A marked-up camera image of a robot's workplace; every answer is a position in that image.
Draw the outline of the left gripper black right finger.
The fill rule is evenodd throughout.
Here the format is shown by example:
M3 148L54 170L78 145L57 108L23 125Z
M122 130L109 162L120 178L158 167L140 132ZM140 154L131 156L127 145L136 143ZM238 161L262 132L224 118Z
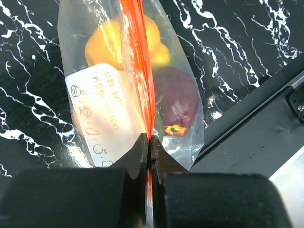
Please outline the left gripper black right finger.
M290 228L280 194L259 174L191 173L151 138L156 228Z

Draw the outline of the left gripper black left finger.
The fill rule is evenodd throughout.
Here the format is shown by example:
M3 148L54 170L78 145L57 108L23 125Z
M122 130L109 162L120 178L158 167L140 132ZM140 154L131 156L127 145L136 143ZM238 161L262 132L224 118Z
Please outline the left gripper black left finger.
M25 170L0 201L3 228L141 228L146 225L149 140L107 168Z

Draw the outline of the clear zip top bag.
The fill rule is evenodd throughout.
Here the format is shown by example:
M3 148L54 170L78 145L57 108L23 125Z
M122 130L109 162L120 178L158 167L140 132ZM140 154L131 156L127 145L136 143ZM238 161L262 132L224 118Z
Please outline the clear zip top bag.
M157 0L62 0L57 30L72 120L91 168L110 167L132 148L140 134L147 135L146 221L153 221L151 138L157 136L165 151L189 171L205 143L204 117L200 97L198 114L188 133L183 137L165 135L153 80L159 68L151 66L144 16L158 26L161 43L171 55L168 67L188 73L196 82ZM88 66L86 43L99 25L116 17L123 70L107 63Z

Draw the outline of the large yellow orange mango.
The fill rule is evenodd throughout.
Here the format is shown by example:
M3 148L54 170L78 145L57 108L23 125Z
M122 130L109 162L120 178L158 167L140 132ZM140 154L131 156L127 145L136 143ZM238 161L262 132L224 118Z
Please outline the large yellow orange mango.
M150 60L161 44L160 31L156 23L144 16ZM118 18L103 22L94 31L85 46L85 58L88 66L107 63L123 70L120 25Z

